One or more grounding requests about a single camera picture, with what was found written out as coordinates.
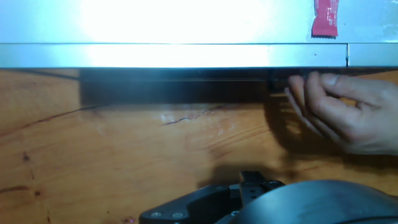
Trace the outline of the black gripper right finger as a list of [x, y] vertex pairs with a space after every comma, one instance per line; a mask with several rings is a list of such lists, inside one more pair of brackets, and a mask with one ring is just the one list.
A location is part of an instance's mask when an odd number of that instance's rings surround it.
[[279, 180], [266, 179], [259, 171], [241, 171], [239, 191], [242, 206], [251, 203], [271, 190], [283, 187], [285, 184]]

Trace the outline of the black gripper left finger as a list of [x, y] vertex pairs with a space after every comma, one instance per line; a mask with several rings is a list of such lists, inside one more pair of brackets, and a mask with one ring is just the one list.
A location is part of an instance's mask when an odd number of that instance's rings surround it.
[[239, 187], [209, 185], [142, 212], [140, 224], [215, 224], [241, 209]]

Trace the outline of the bare person hand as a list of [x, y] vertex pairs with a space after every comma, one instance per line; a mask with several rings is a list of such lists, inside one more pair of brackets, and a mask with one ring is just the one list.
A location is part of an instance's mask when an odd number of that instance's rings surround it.
[[285, 93], [312, 131], [348, 153], [397, 155], [397, 85], [318, 72], [288, 82]]

